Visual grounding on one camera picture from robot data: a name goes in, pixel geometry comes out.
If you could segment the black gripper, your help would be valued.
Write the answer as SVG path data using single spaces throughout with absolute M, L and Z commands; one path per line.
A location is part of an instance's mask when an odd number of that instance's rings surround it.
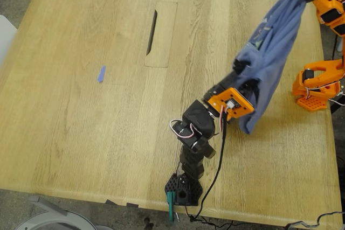
M 210 100 L 214 95 L 219 95 L 220 93 L 226 91 L 235 83 L 237 76 L 244 70 L 245 61 L 240 61 L 238 59 L 234 60 L 232 65 L 232 71 L 228 74 L 222 81 L 215 84 L 211 87 L 203 96 L 204 101 Z M 258 79 L 249 79 L 239 86 L 238 90 L 240 94 L 246 98 L 250 99 L 253 95 L 256 99 L 259 98 L 259 80 Z

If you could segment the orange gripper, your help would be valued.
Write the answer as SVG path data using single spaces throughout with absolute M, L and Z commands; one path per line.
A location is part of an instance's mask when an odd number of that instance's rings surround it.
M 342 0 L 305 0 L 312 2 L 316 8 L 316 16 L 320 24 L 329 25 L 337 22 L 344 13 Z

